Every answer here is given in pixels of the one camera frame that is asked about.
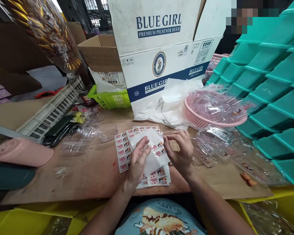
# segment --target beer logo emblem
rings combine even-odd
[[[166,67],[166,55],[163,52],[159,52],[154,59],[153,72],[156,77],[161,76]]]

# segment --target blue stripe on box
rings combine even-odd
[[[177,33],[181,31],[181,26],[173,26],[168,28],[158,28],[138,31],[138,38],[146,38],[152,36],[158,36],[163,34]]]
[[[210,61],[128,88],[127,93],[130,98],[130,102],[140,100],[159,91],[162,91],[168,78],[189,80],[203,75],[206,72],[209,62]]]

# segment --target green plastic basket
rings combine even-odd
[[[100,93],[97,94],[97,85],[94,85],[87,95],[89,98],[94,98],[98,104],[105,110],[122,109],[131,106],[130,98],[128,97],[127,90],[114,92],[114,93]]]

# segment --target hand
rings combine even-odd
[[[169,140],[175,140],[180,146],[180,152],[171,149]],[[190,177],[194,168],[191,164],[193,157],[193,145],[187,131],[179,130],[164,137],[164,148],[174,167],[185,178]]]
[[[138,141],[136,148],[132,152],[130,169],[128,171],[126,180],[130,183],[131,186],[134,187],[134,189],[143,179],[145,161],[151,151],[151,146],[147,145],[148,143],[149,139],[147,139],[147,136],[144,136],[140,141]]]

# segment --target pink plastic basket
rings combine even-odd
[[[197,91],[197,93],[204,95],[205,93],[208,93],[208,91],[207,90]],[[192,124],[194,124],[197,128],[204,128],[208,124],[214,124],[215,126],[219,126],[219,127],[236,127],[236,126],[243,124],[247,120],[247,117],[239,119],[239,121],[235,122],[235,123],[219,123],[219,122],[214,122],[214,121],[208,120],[206,118],[199,116],[190,108],[188,103],[190,103],[191,101],[192,101],[191,96],[188,96],[184,99],[185,117],[188,121],[190,121]]]
[[[217,67],[219,61],[224,57],[228,57],[228,56],[227,55],[220,55],[220,54],[213,54],[211,61],[208,65],[207,71],[214,70]]]

